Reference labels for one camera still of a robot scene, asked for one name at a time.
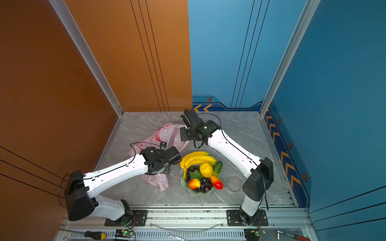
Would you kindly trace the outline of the pink printed plastic bag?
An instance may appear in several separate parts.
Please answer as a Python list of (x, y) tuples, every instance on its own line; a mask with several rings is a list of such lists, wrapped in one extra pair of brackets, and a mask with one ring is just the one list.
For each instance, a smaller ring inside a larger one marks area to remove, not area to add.
[[(133, 144), (136, 153), (144, 150), (147, 147), (161, 147), (162, 149), (168, 149), (170, 147), (176, 147), (181, 152), (187, 145), (188, 141), (183, 142), (181, 140), (180, 128), (184, 125), (167, 123), (163, 127), (156, 130), (151, 136), (146, 138), (143, 142)], [(171, 167), (165, 169), (162, 174), (155, 175), (140, 175), (143, 181), (146, 181), (152, 186), (159, 187), (160, 191), (165, 191), (168, 185), (167, 174), (170, 173)]]

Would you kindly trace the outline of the yellow banana bunch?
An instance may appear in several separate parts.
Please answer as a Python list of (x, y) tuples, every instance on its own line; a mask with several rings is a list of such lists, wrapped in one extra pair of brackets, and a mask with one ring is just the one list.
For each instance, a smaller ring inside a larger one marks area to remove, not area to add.
[(183, 179), (186, 180), (187, 171), (191, 166), (205, 163), (211, 164), (213, 166), (216, 164), (216, 162), (217, 160), (205, 151), (197, 151), (184, 156), (180, 162), (180, 167), (184, 172)]

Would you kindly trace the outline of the red yellow mango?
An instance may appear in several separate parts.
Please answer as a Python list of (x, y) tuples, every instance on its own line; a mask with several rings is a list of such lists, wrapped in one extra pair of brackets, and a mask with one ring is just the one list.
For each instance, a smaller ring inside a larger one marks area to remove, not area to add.
[(188, 183), (188, 187), (191, 189), (191, 190), (196, 190), (198, 188), (201, 187), (201, 181), (200, 179), (197, 179), (197, 178), (193, 178), (189, 181)]

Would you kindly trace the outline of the yellow lemon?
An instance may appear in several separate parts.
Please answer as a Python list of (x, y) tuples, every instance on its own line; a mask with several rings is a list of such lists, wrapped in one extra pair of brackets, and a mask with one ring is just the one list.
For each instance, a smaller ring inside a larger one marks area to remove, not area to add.
[(211, 165), (210, 163), (203, 163), (200, 166), (200, 173), (203, 177), (206, 177), (206, 178), (212, 177), (214, 173), (213, 165)]

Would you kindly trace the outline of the small red orange mango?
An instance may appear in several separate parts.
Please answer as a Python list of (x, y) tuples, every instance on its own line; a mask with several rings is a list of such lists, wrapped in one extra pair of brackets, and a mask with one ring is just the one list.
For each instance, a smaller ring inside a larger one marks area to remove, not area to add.
[(211, 183), (212, 185), (217, 189), (217, 190), (222, 190), (224, 188), (224, 185), (222, 181), (220, 180), (219, 177), (217, 176), (212, 176), (211, 178)]

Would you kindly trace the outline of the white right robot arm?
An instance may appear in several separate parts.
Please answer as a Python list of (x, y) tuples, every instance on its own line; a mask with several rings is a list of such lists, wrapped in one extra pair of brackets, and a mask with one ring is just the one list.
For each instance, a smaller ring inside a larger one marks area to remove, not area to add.
[(259, 220), (260, 202), (266, 199), (266, 192), (274, 181), (273, 162), (269, 158), (261, 159), (246, 151), (212, 120), (204, 122), (201, 118), (185, 118), (184, 123), (185, 127), (181, 128), (183, 141), (201, 141), (219, 151), (246, 177), (242, 186), (245, 198), (239, 213), (245, 225), (254, 225)]

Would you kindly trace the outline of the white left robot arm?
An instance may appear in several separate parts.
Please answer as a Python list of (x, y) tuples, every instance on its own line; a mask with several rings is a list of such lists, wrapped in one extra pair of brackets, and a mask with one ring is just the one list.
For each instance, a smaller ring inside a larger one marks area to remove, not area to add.
[(96, 216), (119, 226), (129, 224), (133, 213), (127, 201), (103, 197), (101, 193), (132, 177), (161, 173), (180, 159), (176, 147), (167, 150), (148, 147), (108, 168), (85, 174), (81, 171), (71, 173), (64, 193), (68, 219), (74, 222)]

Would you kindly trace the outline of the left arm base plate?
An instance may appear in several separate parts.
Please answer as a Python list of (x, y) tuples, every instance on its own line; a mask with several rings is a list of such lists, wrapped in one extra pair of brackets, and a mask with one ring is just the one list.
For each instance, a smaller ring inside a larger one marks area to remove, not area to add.
[(148, 211), (147, 210), (134, 210), (131, 214), (124, 214), (121, 218), (116, 221), (106, 219), (106, 227), (144, 227), (147, 221)]

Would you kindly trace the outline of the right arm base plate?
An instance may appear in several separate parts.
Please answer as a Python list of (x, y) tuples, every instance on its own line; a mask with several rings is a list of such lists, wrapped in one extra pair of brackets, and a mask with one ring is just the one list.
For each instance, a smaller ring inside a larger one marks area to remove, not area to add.
[(253, 216), (249, 216), (242, 209), (227, 210), (228, 226), (268, 226), (268, 219), (265, 210), (258, 209)]

